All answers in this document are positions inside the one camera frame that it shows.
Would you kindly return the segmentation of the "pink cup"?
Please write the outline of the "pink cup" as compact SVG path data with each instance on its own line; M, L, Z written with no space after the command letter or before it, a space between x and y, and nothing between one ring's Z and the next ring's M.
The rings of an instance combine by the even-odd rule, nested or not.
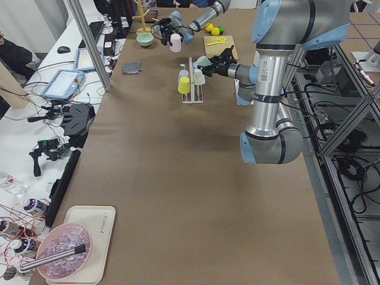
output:
M172 52L178 53L182 49L182 38L179 34L173 33L170 36L169 48Z

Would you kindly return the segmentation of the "light green cup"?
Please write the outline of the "light green cup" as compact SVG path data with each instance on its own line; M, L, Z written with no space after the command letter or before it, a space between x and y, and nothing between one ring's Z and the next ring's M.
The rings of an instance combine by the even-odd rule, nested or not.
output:
M197 66L201 66L201 67L208 67L212 65L212 62L210 61L210 59L203 55L203 56L200 56L198 59L197 59Z

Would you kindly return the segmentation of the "white cup on rack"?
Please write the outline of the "white cup on rack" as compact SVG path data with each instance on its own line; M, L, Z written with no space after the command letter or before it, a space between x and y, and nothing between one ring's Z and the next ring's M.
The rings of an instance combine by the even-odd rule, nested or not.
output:
M194 69L194 84L196 86L201 86L205 84L205 75L200 69Z

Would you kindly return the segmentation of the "white cup holder rack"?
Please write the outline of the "white cup holder rack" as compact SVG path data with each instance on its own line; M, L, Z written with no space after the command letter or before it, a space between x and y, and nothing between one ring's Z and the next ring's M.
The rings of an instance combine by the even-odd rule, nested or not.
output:
M188 59L187 68L186 68L186 64L181 64L181 67L182 69L186 69L189 71L189 77L190 77L190 82L191 82L190 92L188 94L182 94L182 103L183 104L203 103L204 96L202 92L202 86L194 84L194 64L193 64L192 57L189 57Z

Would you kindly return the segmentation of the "yellow lemon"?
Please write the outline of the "yellow lemon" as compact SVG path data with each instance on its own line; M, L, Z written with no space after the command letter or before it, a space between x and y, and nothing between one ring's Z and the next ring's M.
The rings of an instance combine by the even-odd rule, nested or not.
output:
M207 33L210 33L212 31L212 29L214 28L214 25L213 23L209 23L206 27L205 27L205 30Z

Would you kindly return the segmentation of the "black keyboard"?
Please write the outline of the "black keyboard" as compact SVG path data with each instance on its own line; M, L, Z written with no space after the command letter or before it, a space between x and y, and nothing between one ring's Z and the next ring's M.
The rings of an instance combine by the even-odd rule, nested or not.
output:
M89 24L89 28L95 43L99 41L99 38L104 28L104 23L104 21L94 21Z

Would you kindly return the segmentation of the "black computer mouse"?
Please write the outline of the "black computer mouse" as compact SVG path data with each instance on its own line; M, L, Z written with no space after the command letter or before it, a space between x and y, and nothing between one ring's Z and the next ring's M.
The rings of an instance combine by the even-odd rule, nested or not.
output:
M71 49L68 46L60 46L57 48L58 54L70 53Z

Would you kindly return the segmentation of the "teach pendant tablet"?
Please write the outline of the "teach pendant tablet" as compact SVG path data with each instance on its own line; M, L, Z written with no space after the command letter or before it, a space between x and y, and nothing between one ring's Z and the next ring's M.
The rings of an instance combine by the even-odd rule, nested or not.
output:
M83 71L60 69L41 92L40 97L68 99L77 91L83 79Z

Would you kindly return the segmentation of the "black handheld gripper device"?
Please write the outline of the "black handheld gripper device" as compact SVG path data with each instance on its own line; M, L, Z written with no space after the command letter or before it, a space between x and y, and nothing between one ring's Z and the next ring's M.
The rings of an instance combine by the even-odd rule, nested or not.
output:
M37 142L37 148L29 152L33 159L33 174L35 177L41 175L38 158L43 154L47 155L47 160L57 161L61 155L71 147L70 143L60 144L58 138L49 140L40 140Z

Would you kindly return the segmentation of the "black bar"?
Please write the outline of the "black bar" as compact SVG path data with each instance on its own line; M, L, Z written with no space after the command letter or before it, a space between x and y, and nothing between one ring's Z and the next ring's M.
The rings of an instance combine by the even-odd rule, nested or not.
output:
M71 153L61 178L57 179L51 188L49 195L50 204L45 214L45 225L48 228L51 228L53 226L80 155L81 151L79 150L74 150Z

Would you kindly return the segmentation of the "cream plastic tray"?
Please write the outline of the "cream plastic tray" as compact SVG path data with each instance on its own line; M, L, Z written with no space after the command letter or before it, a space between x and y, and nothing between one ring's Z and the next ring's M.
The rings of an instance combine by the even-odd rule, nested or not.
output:
M103 278L116 210L104 205L75 205L64 223L83 225L91 236L90 252L83 266L62 280L47 279L47 284L99 284Z

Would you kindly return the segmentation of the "plastic water bottle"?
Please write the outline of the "plastic water bottle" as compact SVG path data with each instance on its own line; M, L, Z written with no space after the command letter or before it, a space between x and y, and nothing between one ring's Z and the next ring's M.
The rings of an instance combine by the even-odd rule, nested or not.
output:
M14 195L23 195L27 190L22 181L4 171L1 171L1 189Z

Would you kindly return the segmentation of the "purple label bottle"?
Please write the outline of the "purple label bottle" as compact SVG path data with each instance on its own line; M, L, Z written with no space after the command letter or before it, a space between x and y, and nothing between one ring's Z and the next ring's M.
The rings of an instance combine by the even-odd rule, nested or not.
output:
M40 246L40 242L38 240L25 237L22 239L15 239L11 241L9 245L16 255L35 258Z
M35 217L46 214L48 210L47 204L35 198L23 199L21 205L23 210Z

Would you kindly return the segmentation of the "pink bowl of ice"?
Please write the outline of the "pink bowl of ice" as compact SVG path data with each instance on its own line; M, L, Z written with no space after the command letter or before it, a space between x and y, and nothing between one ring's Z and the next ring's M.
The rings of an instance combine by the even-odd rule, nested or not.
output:
M74 254L57 261L37 267L38 272L52 280L60 280L74 275L87 261L91 251L91 235L88 230L78 223L65 223L50 231L40 243L36 258L41 259L53 254L74 249L82 244L85 252Z

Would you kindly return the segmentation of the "black stand bracket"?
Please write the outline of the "black stand bracket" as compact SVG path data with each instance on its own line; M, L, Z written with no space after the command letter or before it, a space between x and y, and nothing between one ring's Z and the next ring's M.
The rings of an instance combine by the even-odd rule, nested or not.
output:
M71 147L84 147L95 115L94 107L89 103L73 104L64 113L60 127L64 129L64 135L69 137Z

